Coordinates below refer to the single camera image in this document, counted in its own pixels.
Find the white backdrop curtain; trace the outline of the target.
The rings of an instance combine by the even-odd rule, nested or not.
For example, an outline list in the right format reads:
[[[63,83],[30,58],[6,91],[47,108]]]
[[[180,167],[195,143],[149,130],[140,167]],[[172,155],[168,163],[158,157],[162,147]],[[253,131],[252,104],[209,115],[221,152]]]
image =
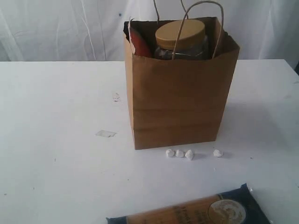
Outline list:
[[[2,61],[122,61],[125,21],[216,16],[240,46],[240,59],[299,61],[296,0],[3,0]]]

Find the brown paper bag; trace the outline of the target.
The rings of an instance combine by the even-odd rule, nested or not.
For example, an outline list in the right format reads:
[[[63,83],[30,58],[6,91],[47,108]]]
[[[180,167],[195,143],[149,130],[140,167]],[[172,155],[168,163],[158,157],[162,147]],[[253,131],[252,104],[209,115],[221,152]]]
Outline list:
[[[136,150],[215,141],[232,82],[239,46],[223,19],[201,17],[208,60],[159,60],[135,54],[135,31],[155,51],[155,32],[166,21],[124,22],[128,111]]]

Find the spaghetti packet dark blue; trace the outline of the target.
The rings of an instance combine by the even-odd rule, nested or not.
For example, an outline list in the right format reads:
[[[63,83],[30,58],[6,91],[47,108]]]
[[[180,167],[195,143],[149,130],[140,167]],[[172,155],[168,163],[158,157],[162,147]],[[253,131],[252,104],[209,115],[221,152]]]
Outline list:
[[[213,196],[122,217],[108,224],[269,224],[247,184]]]

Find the clear tape scrap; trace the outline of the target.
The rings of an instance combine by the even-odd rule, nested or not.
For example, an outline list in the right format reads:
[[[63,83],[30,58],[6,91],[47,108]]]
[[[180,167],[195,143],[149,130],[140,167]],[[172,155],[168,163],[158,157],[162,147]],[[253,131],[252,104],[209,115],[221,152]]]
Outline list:
[[[100,130],[95,135],[100,136],[100,137],[104,137],[104,138],[111,138],[111,137],[114,137],[116,134],[117,133],[115,133],[115,132]]]

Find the nut jar gold lid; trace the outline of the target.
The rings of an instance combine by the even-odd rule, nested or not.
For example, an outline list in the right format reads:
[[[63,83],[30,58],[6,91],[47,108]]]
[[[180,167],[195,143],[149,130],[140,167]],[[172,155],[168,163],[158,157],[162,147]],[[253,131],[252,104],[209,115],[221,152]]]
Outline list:
[[[209,58],[208,37],[205,24],[199,20],[186,19],[169,22],[155,33],[157,47],[154,57],[160,60],[176,59],[206,60]]]

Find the brown red paper pouch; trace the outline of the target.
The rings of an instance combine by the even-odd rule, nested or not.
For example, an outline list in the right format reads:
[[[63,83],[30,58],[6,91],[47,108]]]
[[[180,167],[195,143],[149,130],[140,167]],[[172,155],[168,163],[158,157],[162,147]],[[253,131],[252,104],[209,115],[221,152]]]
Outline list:
[[[137,56],[152,58],[148,44],[141,34],[131,26],[133,20],[134,19],[130,19],[128,22],[129,43],[132,53]]]

